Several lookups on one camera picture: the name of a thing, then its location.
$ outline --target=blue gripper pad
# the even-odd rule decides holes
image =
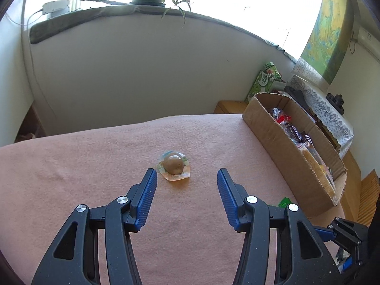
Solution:
[[[123,216],[128,231],[136,233],[145,225],[156,188],[157,172],[152,168],[147,170],[140,184],[130,188],[127,194],[131,200],[130,209],[127,215]]]
[[[218,171],[217,184],[229,224],[237,232],[245,231],[243,228],[248,220],[245,216],[244,199],[238,192],[227,169],[222,168]]]

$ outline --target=white wall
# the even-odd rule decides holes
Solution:
[[[236,29],[193,18],[182,26],[177,16],[104,17],[32,45],[45,130],[212,113],[220,100],[244,100],[265,62],[286,79],[294,67],[282,51]]]
[[[350,151],[362,178],[373,169],[380,174],[380,64],[356,44],[353,55],[347,50],[328,92],[343,96],[344,116],[354,127]]]
[[[21,23],[23,0],[15,0],[7,13]],[[0,147],[14,142],[33,102],[21,48],[21,27],[6,16],[0,21]]]

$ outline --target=brown egg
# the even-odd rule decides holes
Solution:
[[[180,175],[184,171],[185,164],[180,154],[172,152],[165,156],[163,166],[168,173]]]

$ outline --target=black cord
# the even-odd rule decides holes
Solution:
[[[351,50],[351,42],[353,41],[353,38],[354,38],[354,31],[352,31],[352,36],[351,36],[351,39],[350,39],[350,43],[348,45],[348,47],[350,48],[350,52],[351,54],[353,55],[355,50],[356,50],[356,43],[358,42],[357,40],[355,40],[355,43],[354,43],[354,51]]]

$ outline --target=gray cloth on window sill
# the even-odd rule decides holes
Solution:
[[[113,6],[105,6],[105,7],[97,7],[93,9],[85,9],[85,10],[77,10],[70,12],[68,14],[64,14],[61,16],[57,16],[43,22],[39,22],[35,24],[30,29],[30,43],[37,44],[40,43],[62,31],[73,28],[80,24],[84,24],[85,22],[89,22],[99,17],[109,17],[109,16],[127,16],[133,14],[148,14],[148,15],[162,15],[166,8],[160,6],[149,6],[149,5],[113,5]],[[266,42],[268,45],[277,47],[278,50],[282,51],[294,64],[297,62],[290,54],[285,52],[279,45],[271,43],[270,41],[264,40],[261,37],[248,32],[238,26],[234,26],[233,24],[229,24],[228,22],[224,22],[219,19],[211,18],[208,16],[185,12],[186,18],[195,18],[200,20],[205,20],[209,22],[214,22],[216,24],[221,24],[223,26],[227,26],[233,29],[236,29],[240,32],[246,33],[256,39],[260,39]],[[171,9],[168,11],[166,16],[182,16],[181,12],[177,9]]]

